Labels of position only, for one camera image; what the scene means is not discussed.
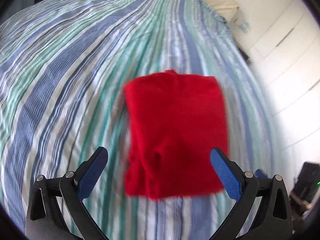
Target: striped bedspread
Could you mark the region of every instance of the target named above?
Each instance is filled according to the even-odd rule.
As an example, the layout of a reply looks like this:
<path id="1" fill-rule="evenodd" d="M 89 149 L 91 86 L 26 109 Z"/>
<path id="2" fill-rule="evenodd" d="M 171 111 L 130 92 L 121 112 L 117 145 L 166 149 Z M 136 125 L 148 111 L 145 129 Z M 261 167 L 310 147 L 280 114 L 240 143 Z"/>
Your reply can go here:
<path id="1" fill-rule="evenodd" d="M 74 171 L 103 146 L 109 161 L 84 204 L 110 239 L 209 238 L 232 208 L 225 192 L 158 202 L 124 193 L 123 86 L 166 69 L 215 76 L 231 159 L 273 176 L 279 153 L 260 90 L 224 19 L 202 1 L 45 0 L 0 27 L 0 201 L 21 230 L 36 176 Z"/>

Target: bed sheet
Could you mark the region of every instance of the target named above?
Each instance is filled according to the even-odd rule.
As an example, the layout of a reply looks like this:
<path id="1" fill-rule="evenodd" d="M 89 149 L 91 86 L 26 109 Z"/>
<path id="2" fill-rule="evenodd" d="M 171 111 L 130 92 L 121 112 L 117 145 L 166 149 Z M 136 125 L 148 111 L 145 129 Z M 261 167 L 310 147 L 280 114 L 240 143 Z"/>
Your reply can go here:
<path id="1" fill-rule="evenodd" d="M 84 204 L 110 239 L 210 237 L 232 208 L 226 192 L 156 202 L 124 193 L 123 86 L 167 69 L 215 76 L 231 159 L 243 170 L 277 171 L 260 90 L 224 18 L 201 0 L 45 0 L 0 27 L 0 201 L 21 230 L 36 176 L 62 176 L 103 146 L 109 161 Z"/>

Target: black device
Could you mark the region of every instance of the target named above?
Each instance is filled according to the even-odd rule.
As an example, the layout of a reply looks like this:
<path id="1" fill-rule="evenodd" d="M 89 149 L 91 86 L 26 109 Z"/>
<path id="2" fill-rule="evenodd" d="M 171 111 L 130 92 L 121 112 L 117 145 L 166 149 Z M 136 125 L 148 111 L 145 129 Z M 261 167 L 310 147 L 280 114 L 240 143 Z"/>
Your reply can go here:
<path id="1" fill-rule="evenodd" d="M 292 193 L 300 200 L 311 203 L 319 188 L 320 165 L 305 162 L 299 173 L 298 180 L 294 185 Z"/>
<path id="2" fill-rule="evenodd" d="M 236 200 L 233 209 L 210 240 L 234 240 L 255 198 L 260 196 L 262 200 L 250 230 L 239 238 L 289 239 L 292 235 L 291 211 L 282 177 L 257 178 L 250 171 L 243 172 L 219 148 L 211 151 L 210 158 L 228 195 Z M 62 197 L 83 239 L 108 239 L 82 203 L 92 192 L 107 160 L 107 150 L 99 147 L 74 172 L 68 171 L 63 177 L 54 179 L 39 175 L 29 200 L 26 236 L 30 240 L 81 239 L 69 232 L 63 219 L 56 199 Z"/>

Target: red fabric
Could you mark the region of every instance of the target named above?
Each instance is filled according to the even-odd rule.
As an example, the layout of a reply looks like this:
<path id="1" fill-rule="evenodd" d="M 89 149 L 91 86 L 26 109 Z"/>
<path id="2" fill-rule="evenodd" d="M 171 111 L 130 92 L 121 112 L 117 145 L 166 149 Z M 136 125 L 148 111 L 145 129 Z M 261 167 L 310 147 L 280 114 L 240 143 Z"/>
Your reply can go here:
<path id="1" fill-rule="evenodd" d="M 214 77 L 173 70 L 124 88 L 131 128 L 127 195 L 159 199 L 216 193 L 223 186 L 210 151 L 228 155 L 226 113 Z"/>

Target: bed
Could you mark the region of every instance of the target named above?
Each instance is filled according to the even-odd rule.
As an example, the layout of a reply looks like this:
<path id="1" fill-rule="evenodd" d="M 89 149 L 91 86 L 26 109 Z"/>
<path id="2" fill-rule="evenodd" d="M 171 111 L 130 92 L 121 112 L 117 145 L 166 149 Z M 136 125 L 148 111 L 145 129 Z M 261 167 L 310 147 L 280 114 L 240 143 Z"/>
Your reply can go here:
<path id="1" fill-rule="evenodd" d="M 215 76 L 230 158 L 244 171 L 279 170 L 260 89 L 225 18 L 202 0 L 45 0 L 0 27 L 0 202 L 21 230 L 36 176 L 62 176 L 103 146 L 108 164 L 84 204 L 110 239 L 211 236 L 234 204 L 226 192 L 156 202 L 124 193 L 130 131 L 122 88 L 167 69 Z"/>

